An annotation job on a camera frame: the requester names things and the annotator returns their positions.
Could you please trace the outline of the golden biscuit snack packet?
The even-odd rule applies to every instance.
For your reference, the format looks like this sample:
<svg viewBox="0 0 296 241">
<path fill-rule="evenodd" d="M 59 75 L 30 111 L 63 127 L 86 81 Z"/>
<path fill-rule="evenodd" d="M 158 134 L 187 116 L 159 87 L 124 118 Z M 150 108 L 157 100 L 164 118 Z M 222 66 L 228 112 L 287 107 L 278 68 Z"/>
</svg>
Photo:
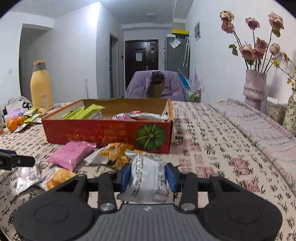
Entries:
<svg viewBox="0 0 296 241">
<path fill-rule="evenodd" d="M 124 164 L 129 163 L 131 160 L 131 158 L 125 154 L 126 150 L 138 154 L 145 153 L 144 151 L 135 149 L 133 145 L 111 143 L 106 147 L 95 149 L 83 162 L 85 166 L 109 165 L 111 168 L 119 170 Z"/>
</svg>

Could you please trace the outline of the white label snack packet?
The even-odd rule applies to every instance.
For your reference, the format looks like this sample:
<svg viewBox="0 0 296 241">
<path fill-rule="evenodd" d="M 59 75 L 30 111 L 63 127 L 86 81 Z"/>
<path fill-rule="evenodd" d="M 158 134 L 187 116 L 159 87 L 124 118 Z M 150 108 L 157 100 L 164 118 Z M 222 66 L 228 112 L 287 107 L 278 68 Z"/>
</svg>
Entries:
<svg viewBox="0 0 296 241">
<path fill-rule="evenodd" d="M 132 151 L 126 152 L 132 165 L 125 192 L 117 199 L 139 204 L 165 204 L 169 202 L 166 163 Z"/>
</svg>

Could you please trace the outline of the pink snack packet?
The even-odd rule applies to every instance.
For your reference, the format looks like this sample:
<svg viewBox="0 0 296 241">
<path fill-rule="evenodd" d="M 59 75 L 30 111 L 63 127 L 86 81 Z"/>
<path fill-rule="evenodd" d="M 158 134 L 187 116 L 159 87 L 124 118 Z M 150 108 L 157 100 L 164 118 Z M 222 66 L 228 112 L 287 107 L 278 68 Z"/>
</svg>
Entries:
<svg viewBox="0 0 296 241">
<path fill-rule="evenodd" d="M 114 115 L 111 120 L 113 121 L 135 121 L 135 118 L 131 118 L 128 113 L 120 113 Z"/>
<path fill-rule="evenodd" d="M 69 171 L 74 171 L 76 166 L 80 164 L 95 148 L 95 143 L 70 141 L 55 151 L 49 157 L 47 162 L 56 164 Z"/>
</svg>

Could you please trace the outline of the white biscuit snack packet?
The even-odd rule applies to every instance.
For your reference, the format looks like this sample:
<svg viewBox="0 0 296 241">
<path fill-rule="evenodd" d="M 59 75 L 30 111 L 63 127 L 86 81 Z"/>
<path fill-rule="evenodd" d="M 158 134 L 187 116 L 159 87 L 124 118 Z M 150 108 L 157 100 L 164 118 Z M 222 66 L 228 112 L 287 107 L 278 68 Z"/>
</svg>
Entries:
<svg viewBox="0 0 296 241">
<path fill-rule="evenodd" d="M 45 191 L 48 191 L 66 182 L 76 175 L 77 174 L 74 172 L 55 166 L 43 177 L 43 180 L 38 183 L 37 186 Z"/>
</svg>

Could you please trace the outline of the green snack bar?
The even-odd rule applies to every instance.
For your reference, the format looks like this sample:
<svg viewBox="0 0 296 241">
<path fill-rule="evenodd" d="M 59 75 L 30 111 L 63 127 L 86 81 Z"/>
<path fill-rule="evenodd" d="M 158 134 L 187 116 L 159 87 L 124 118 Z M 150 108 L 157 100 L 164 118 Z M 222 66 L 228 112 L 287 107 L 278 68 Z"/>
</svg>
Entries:
<svg viewBox="0 0 296 241">
<path fill-rule="evenodd" d="M 92 104 L 74 117 L 74 120 L 89 120 L 91 117 L 100 114 L 103 109 L 103 106 Z"/>
<path fill-rule="evenodd" d="M 70 113 L 64 115 L 62 117 L 62 120 L 73 120 L 76 116 L 78 116 L 79 114 L 81 114 L 85 109 L 85 106 L 81 106 L 77 109 L 75 109 L 74 111 L 71 111 Z"/>
</svg>

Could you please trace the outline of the orange mandarin left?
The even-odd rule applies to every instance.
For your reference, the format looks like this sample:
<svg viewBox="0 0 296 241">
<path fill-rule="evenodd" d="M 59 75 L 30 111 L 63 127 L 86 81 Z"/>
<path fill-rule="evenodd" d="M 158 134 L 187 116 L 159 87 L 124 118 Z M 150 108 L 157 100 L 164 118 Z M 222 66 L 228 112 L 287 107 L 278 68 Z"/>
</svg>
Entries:
<svg viewBox="0 0 296 241">
<path fill-rule="evenodd" d="M 18 122 L 15 119 L 10 119 L 7 123 L 7 128 L 10 132 L 14 132 L 18 128 Z"/>
</svg>

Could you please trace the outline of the purple tissue pack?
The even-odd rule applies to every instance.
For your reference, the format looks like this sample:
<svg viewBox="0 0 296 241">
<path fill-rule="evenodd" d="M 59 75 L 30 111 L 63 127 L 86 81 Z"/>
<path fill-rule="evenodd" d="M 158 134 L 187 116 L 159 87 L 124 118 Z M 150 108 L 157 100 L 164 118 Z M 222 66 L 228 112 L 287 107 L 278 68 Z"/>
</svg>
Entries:
<svg viewBox="0 0 296 241">
<path fill-rule="evenodd" d="M 6 107 L 7 114 L 4 116 L 4 120 L 6 123 L 10 119 L 16 119 L 18 116 L 23 115 L 28 109 L 23 105 L 25 103 L 23 101 L 14 102 Z"/>
</svg>

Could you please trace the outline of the green white snack pile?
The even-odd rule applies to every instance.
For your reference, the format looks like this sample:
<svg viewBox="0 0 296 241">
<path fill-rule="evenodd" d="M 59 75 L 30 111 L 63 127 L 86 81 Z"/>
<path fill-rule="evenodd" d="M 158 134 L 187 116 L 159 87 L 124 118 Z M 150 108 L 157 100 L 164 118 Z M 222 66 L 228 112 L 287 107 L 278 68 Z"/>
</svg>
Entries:
<svg viewBox="0 0 296 241">
<path fill-rule="evenodd" d="M 46 115 L 48 112 L 45 108 L 38 108 L 33 106 L 28 111 L 26 111 L 23 116 L 26 118 L 23 123 L 14 131 L 15 133 L 19 133 L 25 128 L 28 128 L 32 125 L 41 124 L 42 117 Z"/>
</svg>

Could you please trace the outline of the orange cardboard box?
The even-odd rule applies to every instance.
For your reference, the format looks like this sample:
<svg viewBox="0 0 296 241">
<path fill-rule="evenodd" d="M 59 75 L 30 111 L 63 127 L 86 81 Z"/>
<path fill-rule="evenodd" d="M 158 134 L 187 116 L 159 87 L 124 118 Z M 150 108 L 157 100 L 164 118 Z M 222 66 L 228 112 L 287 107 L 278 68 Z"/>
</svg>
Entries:
<svg viewBox="0 0 296 241">
<path fill-rule="evenodd" d="M 101 120 L 63 120 L 63 116 L 79 107 L 103 106 Z M 112 120 L 120 113 L 166 114 L 167 121 Z M 47 141 L 64 145 L 69 141 L 86 141 L 104 147 L 126 143 L 138 150 L 167 154 L 170 150 L 174 116 L 171 101 L 164 98 L 81 99 L 47 114 L 42 124 Z"/>
</svg>

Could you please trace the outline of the wooden chair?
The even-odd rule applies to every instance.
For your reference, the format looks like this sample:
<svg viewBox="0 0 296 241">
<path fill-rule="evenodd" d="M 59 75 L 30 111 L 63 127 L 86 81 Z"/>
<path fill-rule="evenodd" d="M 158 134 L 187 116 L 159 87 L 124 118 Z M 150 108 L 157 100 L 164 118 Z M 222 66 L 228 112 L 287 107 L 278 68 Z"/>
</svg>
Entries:
<svg viewBox="0 0 296 241">
<path fill-rule="evenodd" d="M 148 98 L 161 98 L 164 90 L 165 82 L 163 78 L 154 77 L 150 83 L 147 97 Z"/>
</svg>

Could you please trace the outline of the floral small vase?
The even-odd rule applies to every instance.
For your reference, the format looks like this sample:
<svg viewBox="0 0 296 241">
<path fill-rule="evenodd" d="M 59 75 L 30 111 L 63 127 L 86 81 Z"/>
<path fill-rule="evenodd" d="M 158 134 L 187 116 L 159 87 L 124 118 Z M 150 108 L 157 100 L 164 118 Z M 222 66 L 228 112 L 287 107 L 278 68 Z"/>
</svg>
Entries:
<svg viewBox="0 0 296 241">
<path fill-rule="evenodd" d="M 283 120 L 284 128 L 293 136 L 296 134 L 296 92 L 292 89 L 292 95 L 288 99 L 287 109 Z"/>
</svg>

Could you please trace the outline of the dark entrance door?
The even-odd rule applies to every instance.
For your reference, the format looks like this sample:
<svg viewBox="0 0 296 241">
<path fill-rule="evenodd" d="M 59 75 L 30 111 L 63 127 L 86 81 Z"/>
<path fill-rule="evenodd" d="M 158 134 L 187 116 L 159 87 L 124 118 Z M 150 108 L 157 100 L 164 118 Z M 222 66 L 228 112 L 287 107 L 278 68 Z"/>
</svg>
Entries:
<svg viewBox="0 0 296 241">
<path fill-rule="evenodd" d="M 158 40 L 125 41 L 125 89 L 137 71 L 159 69 Z"/>
</svg>

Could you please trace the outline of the dried pink roses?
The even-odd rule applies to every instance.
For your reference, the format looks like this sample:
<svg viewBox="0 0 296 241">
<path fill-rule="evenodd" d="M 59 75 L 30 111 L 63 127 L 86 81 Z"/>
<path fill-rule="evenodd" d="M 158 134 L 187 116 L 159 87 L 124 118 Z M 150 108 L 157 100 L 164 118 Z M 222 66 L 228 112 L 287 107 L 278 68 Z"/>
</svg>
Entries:
<svg viewBox="0 0 296 241">
<path fill-rule="evenodd" d="M 281 52 L 280 45 L 278 43 L 272 43 L 272 37 L 280 37 L 281 31 L 285 29 L 283 18 L 274 12 L 268 15 L 268 22 L 271 27 L 269 34 L 269 40 L 265 41 L 255 36 L 255 30 L 260 28 L 260 23 L 255 18 L 249 17 L 245 19 L 245 23 L 252 33 L 252 42 L 243 42 L 234 27 L 234 14 L 229 11 L 220 12 L 221 30 L 228 34 L 231 34 L 236 39 L 234 44 L 229 45 L 229 49 L 232 50 L 234 56 L 239 54 L 242 56 L 246 68 L 248 70 L 256 70 L 262 74 L 266 74 L 272 66 L 279 68 L 280 62 L 290 63 L 289 56 Z"/>
</svg>

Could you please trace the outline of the yellow flower branches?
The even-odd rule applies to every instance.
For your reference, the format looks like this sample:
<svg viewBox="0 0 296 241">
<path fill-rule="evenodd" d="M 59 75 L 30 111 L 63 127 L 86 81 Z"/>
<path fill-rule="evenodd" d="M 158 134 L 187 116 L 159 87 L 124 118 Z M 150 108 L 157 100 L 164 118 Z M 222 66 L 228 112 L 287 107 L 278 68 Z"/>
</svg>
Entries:
<svg viewBox="0 0 296 241">
<path fill-rule="evenodd" d="M 295 63 L 289 58 L 286 53 L 273 56 L 271 62 L 275 68 L 287 75 L 287 84 L 290 85 L 292 90 L 295 90 Z"/>
</svg>

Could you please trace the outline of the wall electrical panel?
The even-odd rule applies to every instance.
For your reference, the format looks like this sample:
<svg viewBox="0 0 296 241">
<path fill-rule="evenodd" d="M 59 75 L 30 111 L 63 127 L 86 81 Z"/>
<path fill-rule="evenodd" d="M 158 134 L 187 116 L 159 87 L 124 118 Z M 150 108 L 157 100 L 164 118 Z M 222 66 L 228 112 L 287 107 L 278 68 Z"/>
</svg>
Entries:
<svg viewBox="0 0 296 241">
<path fill-rule="evenodd" d="M 197 24 L 194 27 L 194 38 L 195 38 L 195 41 L 198 41 L 201 38 L 201 24 L 200 24 L 200 21 L 198 21 Z"/>
</svg>

